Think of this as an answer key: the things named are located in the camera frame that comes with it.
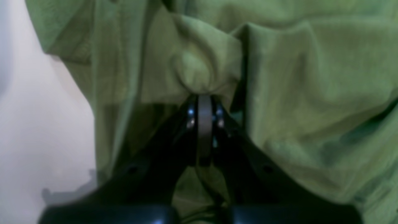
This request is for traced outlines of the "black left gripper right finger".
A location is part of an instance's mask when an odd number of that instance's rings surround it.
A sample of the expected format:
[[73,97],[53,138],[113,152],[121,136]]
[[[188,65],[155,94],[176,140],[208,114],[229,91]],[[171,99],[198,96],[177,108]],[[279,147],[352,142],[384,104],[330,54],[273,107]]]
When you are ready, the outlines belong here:
[[362,224],[352,205],[332,203],[294,181],[259,150],[213,97],[214,165],[230,196],[229,224]]

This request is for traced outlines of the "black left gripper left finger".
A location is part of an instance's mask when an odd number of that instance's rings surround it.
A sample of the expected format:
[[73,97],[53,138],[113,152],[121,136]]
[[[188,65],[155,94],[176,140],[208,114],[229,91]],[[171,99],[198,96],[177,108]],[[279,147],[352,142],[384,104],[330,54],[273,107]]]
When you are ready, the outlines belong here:
[[210,96],[189,97],[110,180],[77,201],[47,208],[39,223],[178,224],[175,185],[186,167],[210,155],[212,112]]

